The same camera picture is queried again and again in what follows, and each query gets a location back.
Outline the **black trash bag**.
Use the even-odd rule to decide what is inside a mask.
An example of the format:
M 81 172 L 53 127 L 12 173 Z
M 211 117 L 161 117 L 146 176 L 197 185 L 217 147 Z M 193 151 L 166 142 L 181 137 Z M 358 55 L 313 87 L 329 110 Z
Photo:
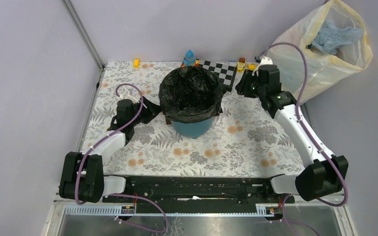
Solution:
M 223 84 L 213 72 L 186 66 L 174 69 L 164 77 L 158 97 L 168 120 L 197 123 L 222 113 L 224 94 Z

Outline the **teal plastic trash bin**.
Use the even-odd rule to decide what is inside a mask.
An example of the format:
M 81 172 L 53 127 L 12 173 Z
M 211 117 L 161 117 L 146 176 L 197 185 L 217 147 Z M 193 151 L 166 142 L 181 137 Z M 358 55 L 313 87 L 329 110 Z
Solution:
M 181 123 L 171 121 L 172 127 L 182 136 L 197 139 L 199 136 L 205 134 L 213 124 L 214 118 L 209 118 L 204 121 L 196 123 Z

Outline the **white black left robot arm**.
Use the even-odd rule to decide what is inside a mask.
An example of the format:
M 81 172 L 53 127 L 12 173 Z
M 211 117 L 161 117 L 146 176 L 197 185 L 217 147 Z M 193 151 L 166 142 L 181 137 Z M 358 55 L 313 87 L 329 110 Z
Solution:
M 69 152 L 64 159 L 59 195 L 81 205 L 96 203 L 103 196 L 114 194 L 121 202 L 132 198 L 133 189 L 123 177 L 105 177 L 103 163 L 116 151 L 125 147 L 134 135 L 134 128 L 147 124 L 161 112 L 161 107 L 146 98 L 118 101 L 106 135 L 86 152 Z

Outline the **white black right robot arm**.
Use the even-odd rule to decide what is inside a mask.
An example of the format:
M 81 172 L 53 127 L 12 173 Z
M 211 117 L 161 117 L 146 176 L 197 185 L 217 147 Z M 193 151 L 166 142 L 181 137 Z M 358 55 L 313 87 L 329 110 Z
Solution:
M 299 175 L 270 178 L 263 188 L 266 201 L 276 202 L 282 194 L 299 195 L 306 201 L 322 199 L 346 191 L 348 161 L 327 148 L 304 118 L 289 91 L 282 90 L 276 65 L 261 65 L 256 71 L 245 70 L 235 87 L 239 95 L 259 98 L 261 106 L 285 131 L 297 149 L 304 170 Z

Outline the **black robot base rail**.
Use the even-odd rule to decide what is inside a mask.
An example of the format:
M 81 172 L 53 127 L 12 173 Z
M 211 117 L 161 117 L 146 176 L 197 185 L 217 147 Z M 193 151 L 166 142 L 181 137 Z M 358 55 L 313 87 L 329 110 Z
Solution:
M 257 204 L 278 207 L 284 200 L 268 178 L 126 176 L 121 197 L 104 203 L 131 204 L 137 213 L 157 213 L 142 198 L 155 202 L 165 213 L 255 213 Z

